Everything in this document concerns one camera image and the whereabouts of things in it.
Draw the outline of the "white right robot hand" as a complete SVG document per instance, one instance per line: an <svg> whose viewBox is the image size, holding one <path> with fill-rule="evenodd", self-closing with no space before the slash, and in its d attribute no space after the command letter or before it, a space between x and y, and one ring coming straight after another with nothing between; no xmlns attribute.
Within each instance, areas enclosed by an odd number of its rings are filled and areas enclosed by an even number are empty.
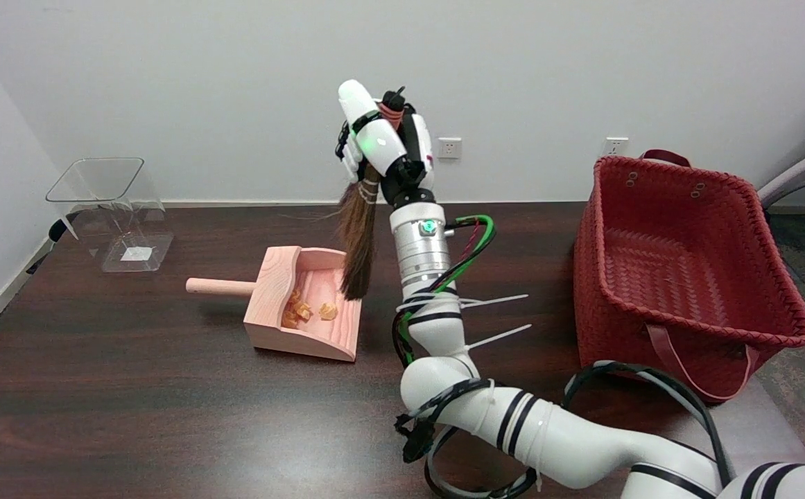
<svg viewBox="0 0 805 499"><path fill-rule="evenodd" d="M433 199L433 140L403 91L390 89L376 99L356 80L338 89L345 122L335 155L352 183L365 180L367 168L373 168L393 207Z"/></svg>

